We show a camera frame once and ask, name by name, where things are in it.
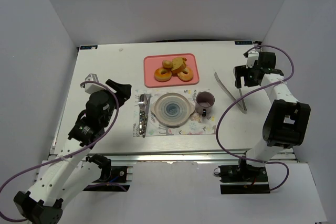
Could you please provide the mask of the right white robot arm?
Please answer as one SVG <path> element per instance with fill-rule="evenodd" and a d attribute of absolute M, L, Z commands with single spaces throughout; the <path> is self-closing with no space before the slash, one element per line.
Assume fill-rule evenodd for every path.
<path fill-rule="evenodd" d="M 239 161 L 241 174 L 252 176 L 280 151 L 302 144 L 311 108 L 288 89 L 283 72 L 276 69 L 275 53 L 253 50 L 244 56 L 246 64 L 234 68 L 235 86 L 264 87 L 271 103 L 261 140 Z"/>

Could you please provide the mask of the metal tongs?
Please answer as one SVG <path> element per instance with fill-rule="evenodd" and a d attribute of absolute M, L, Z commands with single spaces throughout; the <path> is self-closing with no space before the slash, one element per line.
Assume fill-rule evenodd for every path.
<path fill-rule="evenodd" d="M 221 82 L 217 72 L 214 72 L 214 77 L 217 81 L 217 83 L 219 84 L 219 86 L 223 89 L 223 91 L 228 95 L 228 97 L 233 101 L 236 102 L 237 99 L 231 94 L 231 92 L 226 88 L 226 86 Z M 244 99 L 241 99 L 239 102 L 236 103 L 237 107 L 239 108 L 239 110 L 243 113 L 246 114 L 247 113 L 247 107 L 245 105 L 245 101 Z"/>

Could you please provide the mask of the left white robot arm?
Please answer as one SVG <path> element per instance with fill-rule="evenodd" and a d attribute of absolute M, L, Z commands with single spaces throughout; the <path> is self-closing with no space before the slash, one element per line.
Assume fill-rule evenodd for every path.
<path fill-rule="evenodd" d="M 121 106 L 131 97 L 131 85 L 107 80 L 81 84 L 90 95 L 68 133 L 57 158 L 27 191 L 19 191 L 14 203 L 31 223 L 58 223 L 66 205 L 81 191 L 111 183 L 111 160 L 100 154 L 89 156 L 95 144 L 114 125 Z"/>

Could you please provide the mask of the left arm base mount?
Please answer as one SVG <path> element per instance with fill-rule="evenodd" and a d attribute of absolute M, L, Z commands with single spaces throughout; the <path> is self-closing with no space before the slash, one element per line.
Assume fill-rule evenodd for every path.
<path fill-rule="evenodd" d="M 99 154 L 87 156 L 85 163 L 95 163 L 101 174 L 84 191 L 127 192 L 129 190 L 133 176 L 132 166 L 115 165 L 111 159 Z"/>

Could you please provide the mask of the yellow bread slice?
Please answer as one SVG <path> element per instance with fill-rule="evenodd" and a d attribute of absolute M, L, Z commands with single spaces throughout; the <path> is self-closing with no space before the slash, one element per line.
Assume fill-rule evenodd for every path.
<path fill-rule="evenodd" d="M 173 67 L 171 68 L 171 72 L 173 75 L 177 75 L 182 72 L 186 68 L 187 59 L 184 57 L 176 57 L 172 60 Z"/>

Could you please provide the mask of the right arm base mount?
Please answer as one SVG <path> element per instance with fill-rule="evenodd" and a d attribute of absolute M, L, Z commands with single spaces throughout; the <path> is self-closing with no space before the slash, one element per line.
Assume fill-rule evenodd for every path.
<path fill-rule="evenodd" d="M 266 169 L 247 171 L 244 174 L 238 165 L 218 166 L 213 171 L 220 180 L 222 195 L 269 194 L 270 187 Z"/>

